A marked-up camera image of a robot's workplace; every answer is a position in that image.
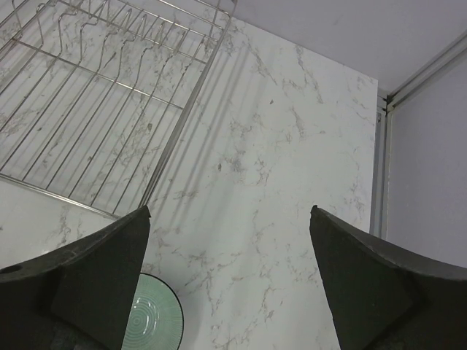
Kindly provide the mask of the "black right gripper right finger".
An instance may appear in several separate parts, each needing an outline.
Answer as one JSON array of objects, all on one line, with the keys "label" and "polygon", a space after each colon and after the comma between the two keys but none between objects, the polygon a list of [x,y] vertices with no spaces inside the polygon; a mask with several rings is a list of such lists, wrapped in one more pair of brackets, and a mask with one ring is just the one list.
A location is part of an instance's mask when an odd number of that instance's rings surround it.
[{"label": "black right gripper right finger", "polygon": [[466,269],[313,206],[310,236],[341,349],[465,349]]}]

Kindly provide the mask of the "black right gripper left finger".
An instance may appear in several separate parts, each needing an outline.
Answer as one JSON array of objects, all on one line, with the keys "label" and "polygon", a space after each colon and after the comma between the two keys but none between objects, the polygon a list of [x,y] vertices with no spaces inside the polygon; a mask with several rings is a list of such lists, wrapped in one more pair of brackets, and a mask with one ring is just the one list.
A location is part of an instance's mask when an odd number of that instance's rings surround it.
[{"label": "black right gripper left finger", "polygon": [[2,349],[120,349],[150,232],[143,206],[1,269]]}]

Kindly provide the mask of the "pale green ceramic bowl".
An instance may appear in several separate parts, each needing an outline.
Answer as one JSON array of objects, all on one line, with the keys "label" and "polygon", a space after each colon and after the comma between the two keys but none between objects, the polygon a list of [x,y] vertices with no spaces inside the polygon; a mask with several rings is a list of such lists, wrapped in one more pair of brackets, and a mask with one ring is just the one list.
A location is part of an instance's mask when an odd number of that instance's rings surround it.
[{"label": "pale green ceramic bowl", "polygon": [[123,339],[123,349],[177,350],[185,318],[174,290],[161,279],[140,273]]}]

